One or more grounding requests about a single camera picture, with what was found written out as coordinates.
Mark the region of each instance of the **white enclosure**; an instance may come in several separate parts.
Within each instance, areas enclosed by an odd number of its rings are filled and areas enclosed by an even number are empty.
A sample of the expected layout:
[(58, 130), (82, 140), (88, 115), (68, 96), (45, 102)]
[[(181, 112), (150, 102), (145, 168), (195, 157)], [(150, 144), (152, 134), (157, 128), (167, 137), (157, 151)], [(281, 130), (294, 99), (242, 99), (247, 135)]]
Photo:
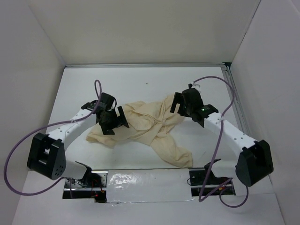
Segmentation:
[[(227, 77), (233, 79), (241, 111), (234, 113), (231, 110), (228, 120), (240, 128), (247, 127), (254, 138), (268, 141), (274, 162), (274, 173), (270, 176), (272, 186), (269, 179), (264, 179), (252, 189), (249, 202), (238, 210), (223, 207), (214, 197), (208, 198), (208, 206), (197, 201), (182, 205), (154, 203), (143, 207), (133, 204), (127, 208), (124, 205), (96, 204), (97, 207), (86, 210), (94, 204), (92, 201), (61, 199), (62, 183), (48, 194), (22, 197), (19, 201), (20, 197), (6, 187), (1, 174), (1, 224), (12, 224), (13, 220), (16, 225), (39, 224), (37, 218), (49, 218), (46, 224), (59, 224), (58, 221), (83, 224), (89, 223), (89, 219), (96, 223), (99, 218), (94, 215), (99, 210), (107, 219), (112, 218), (111, 224), (150, 222), (153, 218), (149, 216), (151, 214), (145, 215), (145, 211), (156, 215), (157, 224), (221, 224), (224, 221), (227, 224), (283, 224), (280, 212), (285, 224), (299, 223), (300, 0), (2, 0), (0, 18), (2, 168), (10, 149), (26, 133), (48, 124), (49, 119), (71, 118), (74, 109), (94, 94), (91, 88), (84, 98), (74, 99), (77, 102), (59, 113), (62, 105), (72, 99), (65, 91), (77, 95), (86, 90), (87, 82), (98, 75), (95, 68), (64, 69), (66, 65), (111, 63), (215, 63), (222, 65), (223, 71), (216, 72), (222, 76), (222, 72), (226, 72), (222, 62), (232, 62), (232, 75), (228, 70)], [(191, 71), (178, 69), (177, 72), (185, 74), (182, 82), (168, 82), (170, 71), (152, 74), (156, 80), (167, 83), (170, 92), (180, 91), (183, 87), (179, 83), (186, 85), (191, 81), (188, 78)], [(122, 97), (124, 100), (120, 104), (140, 100), (141, 91), (153, 91), (156, 87), (163, 89), (162, 84), (141, 86), (122, 95), (120, 89), (124, 91), (123, 87), (117, 89), (111, 84), (113, 79), (109, 71), (107, 74), (109, 76), (102, 77), (104, 91)], [(118, 79), (131, 77), (134, 82), (144, 82), (143, 74), (132, 76), (125, 68), (120, 68), (115, 74), (118, 74)], [(82, 88), (76, 89), (75, 84), (79, 83), (82, 83)], [(216, 90), (205, 99), (216, 100), (223, 109), (223, 104), (227, 104), (230, 98), (228, 90), (225, 86)], [(217, 93), (221, 93), (223, 101), (218, 101)], [(159, 94), (156, 94), (144, 98), (146, 101), (157, 100)], [(198, 129), (195, 124), (186, 126), (193, 131)], [(176, 132), (183, 132), (182, 127), (178, 126), (173, 132), (176, 136)], [(208, 141), (205, 140), (206, 134), (199, 135), (203, 141)], [(178, 141), (190, 144), (192, 148), (201, 140), (191, 141), (193, 137), (186, 133), (185, 138)], [(152, 149), (150, 152), (142, 148), (135, 155), (139, 158), (138, 164), (126, 154), (122, 155), (124, 161), (108, 154), (103, 157), (110, 156), (111, 161), (101, 161), (99, 156), (93, 158), (91, 154), (96, 151), (94, 144), (89, 147), (83, 136), (75, 142), (76, 153), (67, 153), (68, 157), (78, 156), (80, 147), (89, 148), (88, 157), (84, 158), (83, 154), (80, 157), (94, 165), (100, 161), (108, 167), (106, 169), (168, 166), (159, 161)], [(206, 151), (214, 145), (213, 141), (208, 142)], [(18, 190), (24, 187), (25, 192), (38, 191), (52, 183), (36, 172), (28, 172), (29, 148), (30, 140), (20, 146), (8, 167), (12, 185)], [(220, 154), (231, 157), (226, 150)], [(202, 166), (210, 156), (195, 156), (197, 166)], [(151, 163), (147, 164), (143, 157), (148, 157)], [(241, 198), (238, 196), (233, 200), (226, 196), (228, 201), (239, 202)], [(29, 213), (26, 207), (31, 203), (33, 212)], [(60, 212), (66, 212), (63, 217), (54, 216), (53, 205)], [(124, 221), (128, 212), (138, 214), (137, 220), (129, 218)]]

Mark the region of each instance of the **crumpled fabric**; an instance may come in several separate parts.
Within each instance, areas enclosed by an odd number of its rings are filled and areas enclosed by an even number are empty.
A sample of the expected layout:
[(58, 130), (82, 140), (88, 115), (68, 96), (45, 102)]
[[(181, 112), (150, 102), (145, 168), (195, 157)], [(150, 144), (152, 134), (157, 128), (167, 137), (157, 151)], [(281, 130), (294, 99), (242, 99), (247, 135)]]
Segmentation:
[(96, 124), (86, 140), (113, 148), (119, 141), (132, 139), (150, 146), (162, 160), (174, 166), (193, 167), (192, 153), (176, 146), (169, 134), (176, 124), (184, 120), (179, 114), (170, 112), (173, 98), (174, 95), (169, 95), (162, 102), (128, 103), (123, 106), (123, 110), (129, 128), (121, 126), (114, 129), (115, 135), (103, 135), (100, 125)]

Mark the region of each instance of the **metal frame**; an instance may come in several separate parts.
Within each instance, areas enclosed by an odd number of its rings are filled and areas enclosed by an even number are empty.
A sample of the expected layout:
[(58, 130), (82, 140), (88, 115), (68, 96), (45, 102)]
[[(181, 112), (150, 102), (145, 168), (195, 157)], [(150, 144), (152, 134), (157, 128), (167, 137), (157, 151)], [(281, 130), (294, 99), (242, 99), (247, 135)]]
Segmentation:
[[(174, 170), (174, 169), (180, 169), (180, 168), (165, 168), (167, 170)], [(204, 168), (190, 168), (189, 171), (204, 171)], [(64, 192), (70, 192), (71, 191), (84, 191), (84, 192), (90, 192), (90, 191), (106, 191), (107, 190), (107, 178), (108, 178), (108, 173), (109, 170), (93, 170), (92, 173), (97, 173), (100, 177), (101, 177), (101, 183), (102, 183), (102, 188), (100, 187), (83, 187), (81, 186), (80, 183), (78, 183), (79, 181), (77, 180), (74, 184), (72, 184), (71, 188), (70, 188), (70, 183), (69, 183), (69, 178), (65, 179), (65, 186), (64, 186)], [(206, 189), (210, 189), (210, 188), (216, 188), (218, 187), (219, 184), (207, 184), (205, 186)], [(232, 181), (230, 183), (228, 183), (226, 185), (228, 188), (232, 188), (232, 194), (234, 195), (234, 188), (233, 188), (233, 183)], [(199, 188), (202, 188), (202, 185), (195, 185), (195, 186), (191, 186), (191, 190), (199, 190)]]
[[(249, 135), (250, 134), (250, 130), (249, 130), (249, 126), (247, 124), (247, 121), (245, 119), (245, 114), (240, 102), (240, 97), (238, 95), (234, 80), (233, 80), (233, 76), (231, 74), (230, 68), (227, 66), (225, 68), (222, 68), (222, 73), (223, 76), (225, 78), (225, 80), (227, 80), (227, 82), (230, 83), (230, 85), (233, 87), (234, 89), (234, 93), (235, 93), (235, 101), (234, 101), (234, 107), (233, 107), (233, 111), (235, 114), (235, 117), (237, 119), (238, 122), (238, 127), (241, 131), (243, 131), (245, 134)], [(233, 95), (231, 93), (231, 90), (229, 87), (227, 87), (228, 89), (228, 93), (230, 95), (230, 99), (232, 99)]]
[(66, 65), (65, 68), (151, 68), (151, 67), (221, 67), (226, 68), (224, 63), (149, 63), (149, 64), (87, 64)]

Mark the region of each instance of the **white table surface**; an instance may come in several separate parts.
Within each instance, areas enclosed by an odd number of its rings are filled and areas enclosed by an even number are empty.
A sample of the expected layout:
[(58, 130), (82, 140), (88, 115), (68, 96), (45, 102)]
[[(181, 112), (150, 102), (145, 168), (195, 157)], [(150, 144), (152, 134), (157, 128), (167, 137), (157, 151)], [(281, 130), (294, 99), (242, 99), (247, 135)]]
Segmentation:
[[(94, 100), (95, 79), (101, 81), (103, 92), (113, 95), (118, 105), (123, 105), (139, 100), (162, 100), (166, 95), (183, 91), (196, 78), (207, 75), (223, 77), (219, 67), (67, 68), (50, 122), (70, 119), (80, 106)], [(212, 104), (220, 111), (229, 105), (230, 98), (224, 83), (208, 79), (200, 84), (205, 104)], [(232, 109), (225, 117), (237, 125)], [(173, 168), (146, 145), (125, 141), (110, 149), (85, 141), (87, 133), (88, 130), (69, 146), (66, 152), (69, 160), (80, 161), (93, 169)], [(210, 131), (186, 118), (175, 126), (171, 134), (178, 146), (192, 151), (194, 167), (203, 166), (211, 160), (217, 137)], [(217, 157), (235, 159), (225, 143), (221, 143)], [(36, 172), (29, 172), (23, 191), (38, 191), (52, 182)], [(234, 185), (238, 195), (245, 193), (245, 188), (238, 181)], [(239, 209), (223, 206), (217, 196), (211, 196), (202, 203), (193, 200), (115, 205), (94, 203), (89, 199), (63, 200), (63, 186), (61, 181), (42, 195), (21, 196), (13, 224), (284, 224), (269, 178), (251, 187), (248, 202)], [(243, 198), (224, 196), (232, 204), (241, 202)]]

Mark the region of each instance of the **beige cloth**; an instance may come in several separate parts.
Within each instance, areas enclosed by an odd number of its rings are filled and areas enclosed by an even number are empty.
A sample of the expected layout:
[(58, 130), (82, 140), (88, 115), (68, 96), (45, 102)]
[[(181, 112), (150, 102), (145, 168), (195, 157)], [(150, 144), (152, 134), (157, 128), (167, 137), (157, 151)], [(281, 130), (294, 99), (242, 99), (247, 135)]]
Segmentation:
[(115, 135), (103, 135), (101, 127), (96, 124), (86, 140), (100, 142), (114, 147), (118, 141), (128, 138), (151, 146), (162, 160), (177, 167), (192, 167), (192, 153), (185, 148), (177, 147), (169, 131), (175, 124), (182, 122), (183, 117), (170, 113), (174, 95), (169, 95), (162, 102), (128, 103), (123, 107), (130, 128), (121, 126), (114, 129)]

